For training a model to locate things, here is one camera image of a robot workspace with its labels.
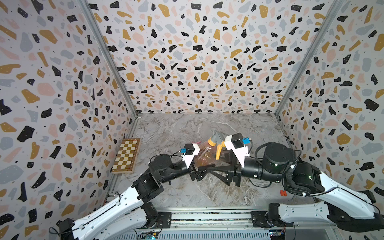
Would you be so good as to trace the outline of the pink transparent spray bottle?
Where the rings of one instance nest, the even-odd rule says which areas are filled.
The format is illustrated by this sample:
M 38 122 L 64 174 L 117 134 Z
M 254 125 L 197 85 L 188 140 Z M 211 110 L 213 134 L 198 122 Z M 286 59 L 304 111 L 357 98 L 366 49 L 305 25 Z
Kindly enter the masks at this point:
M 194 158 L 195 167 L 212 165 L 216 161 L 217 143 L 209 138 L 199 144 L 200 151 Z

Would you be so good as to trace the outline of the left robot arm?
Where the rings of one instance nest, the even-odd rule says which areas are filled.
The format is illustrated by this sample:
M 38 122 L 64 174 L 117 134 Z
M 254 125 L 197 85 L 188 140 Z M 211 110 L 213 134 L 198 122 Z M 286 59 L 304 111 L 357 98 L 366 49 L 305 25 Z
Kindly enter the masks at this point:
M 174 163 L 171 155 L 155 156 L 132 186 L 122 193 L 116 192 L 112 201 L 86 217 L 62 221 L 58 230 L 50 228 L 50 234 L 61 240 L 109 240 L 125 231 L 156 228 L 159 213 L 151 200 L 164 191 L 162 184 L 184 175 L 200 181 L 207 173 L 206 167 L 195 168 L 184 160 Z

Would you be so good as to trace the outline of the grey yellow spray nozzle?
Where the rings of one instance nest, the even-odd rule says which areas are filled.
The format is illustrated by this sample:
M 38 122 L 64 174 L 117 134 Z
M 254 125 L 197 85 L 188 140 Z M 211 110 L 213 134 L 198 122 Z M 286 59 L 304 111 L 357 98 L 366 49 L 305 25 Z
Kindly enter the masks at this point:
M 226 136 L 217 130 L 213 130 L 212 136 L 208 140 L 208 144 L 213 147 L 213 150 L 215 150 L 214 157 L 215 160 L 219 160 L 221 156 L 221 151 L 223 148 L 225 148 L 225 139 Z

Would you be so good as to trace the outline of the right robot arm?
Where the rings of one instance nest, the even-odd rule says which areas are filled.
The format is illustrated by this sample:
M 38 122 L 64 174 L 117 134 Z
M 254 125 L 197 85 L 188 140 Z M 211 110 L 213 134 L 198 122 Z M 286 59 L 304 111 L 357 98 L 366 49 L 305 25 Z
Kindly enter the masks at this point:
M 384 228 L 384 216 L 374 206 L 370 191 L 356 192 L 328 177 L 310 163 L 300 161 L 296 151 L 274 142 L 261 145 L 262 159 L 244 158 L 237 164 L 239 149 L 232 149 L 227 166 L 208 165 L 208 172 L 225 184 L 240 186 L 242 178 L 280 183 L 284 191 L 304 198 L 317 198 L 306 205 L 270 203 L 267 211 L 251 213 L 254 227 L 291 227 L 295 222 L 325 222 L 339 229 L 363 233 Z

